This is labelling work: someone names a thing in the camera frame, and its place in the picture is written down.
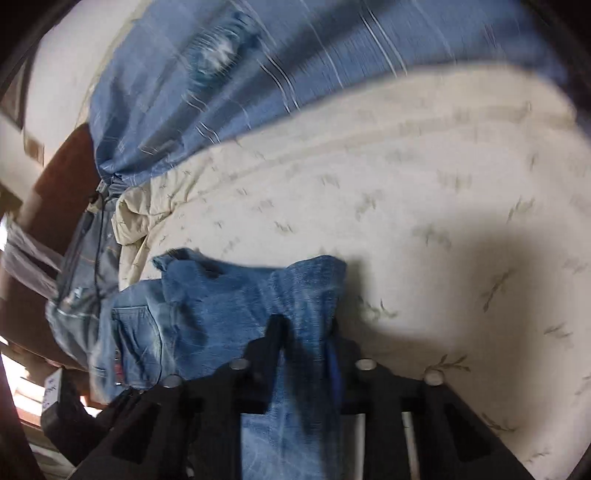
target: silver bolt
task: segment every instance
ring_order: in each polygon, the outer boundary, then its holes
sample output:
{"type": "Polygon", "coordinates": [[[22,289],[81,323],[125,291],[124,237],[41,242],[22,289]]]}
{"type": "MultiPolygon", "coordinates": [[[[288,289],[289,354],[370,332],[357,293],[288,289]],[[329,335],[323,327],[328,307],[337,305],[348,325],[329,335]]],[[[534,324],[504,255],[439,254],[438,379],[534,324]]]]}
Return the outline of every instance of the silver bolt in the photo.
{"type": "Polygon", "coordinates": [[[160,382],[160,384],[164,388],[175,388],[175,387],[178,387],[182,383],[183,383],[183,379],[181,377],[179,377],[178,375],[169,375],[160,382]]]}
{"type": "Polygon", "coordinates": [[[443,372],[440,370],[431,368],[425,372],[425,377],[423,380],[430,387],[438,387],[439,385],[443,385],[445,383],[445,375],[443,375],[443,372]]]}
{"type": "Polygon", "coordinates": [[[361,370],[362,372],[373,370],[377,367],[377,365],[378,364],[375,362],[375,360],[372,360],[371,358],[362,358],[361,360],[357,360],[355,362],[357,369],[361,370]]]}
{"type": "Polygon", "coordinates": [[[251,363],[246,358],[235,358],[230,362],[230,368],[232,370],[246,370],[251,363]]]}

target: blue striped fabric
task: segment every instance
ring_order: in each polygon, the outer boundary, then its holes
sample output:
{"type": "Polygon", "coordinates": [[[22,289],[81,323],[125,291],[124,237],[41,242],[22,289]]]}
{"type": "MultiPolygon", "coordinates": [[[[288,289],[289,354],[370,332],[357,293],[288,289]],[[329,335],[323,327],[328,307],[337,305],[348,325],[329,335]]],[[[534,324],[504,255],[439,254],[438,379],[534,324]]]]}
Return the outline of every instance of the blue striped fabric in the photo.
{"type": "Polygon", "coordinates": [[[93,94],[97,167],[138,185],[365,79],[477,60],[570,80],[518,0],[154,0],[93,94]]]}

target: jeans back pocket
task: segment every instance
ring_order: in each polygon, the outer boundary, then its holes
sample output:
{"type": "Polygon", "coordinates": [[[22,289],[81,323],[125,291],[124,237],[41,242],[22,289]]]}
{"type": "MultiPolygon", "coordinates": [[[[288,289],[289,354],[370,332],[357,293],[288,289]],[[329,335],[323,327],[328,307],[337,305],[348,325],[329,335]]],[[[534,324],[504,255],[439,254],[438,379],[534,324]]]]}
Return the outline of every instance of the jeans back pocket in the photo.
{"type": "Polygon", "coordinates": [[[112,320],[118,350],[115,370],[121,382],[138,389],[152,388],[162,372],[162,339],[149,308],[114,308],[112,320]]]}

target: bed sheet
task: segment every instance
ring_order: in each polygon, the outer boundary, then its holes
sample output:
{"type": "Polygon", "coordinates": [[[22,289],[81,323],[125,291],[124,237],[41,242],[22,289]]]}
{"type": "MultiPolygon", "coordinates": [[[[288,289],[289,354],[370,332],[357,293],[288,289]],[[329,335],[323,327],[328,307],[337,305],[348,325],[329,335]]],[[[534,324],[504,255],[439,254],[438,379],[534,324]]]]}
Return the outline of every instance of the bed sheet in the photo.
{"type": "Polygon", "coordinates": [[[553,85],[437,69],[333,96],[121,197],[121,286],[170,248],[348,264],[337,318],[447,382],[539,480],[591,441],[591,147],[553,85]]]}
{"type": "Polygon", "coordinates": [[[509,62],[589,100],[581,62],[559,58],[519,0],[155,0],[138,12],[89,114],[100,175],[130,186],[324,96],[417,66],[509,62]],[[250,22],[255,46],[248,35],[231,43],[237,22],[250,22]]]}

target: white floral bed sheet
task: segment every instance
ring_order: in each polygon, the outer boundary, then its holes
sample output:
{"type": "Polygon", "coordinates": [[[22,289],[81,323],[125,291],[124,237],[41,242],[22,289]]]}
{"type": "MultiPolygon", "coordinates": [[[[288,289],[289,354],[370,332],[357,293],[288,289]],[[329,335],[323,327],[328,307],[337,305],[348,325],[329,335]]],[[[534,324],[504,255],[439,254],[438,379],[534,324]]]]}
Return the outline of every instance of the white floral bed sheet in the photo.
{"type": "Polygon", "coordinates": [[[429,368],[540,480],[591,441],[591,148],[553,85],[419,71],[215,144],[128,190],[120,287],[170,248],[347,261],[339,322],[398,375],[429,368]]]}

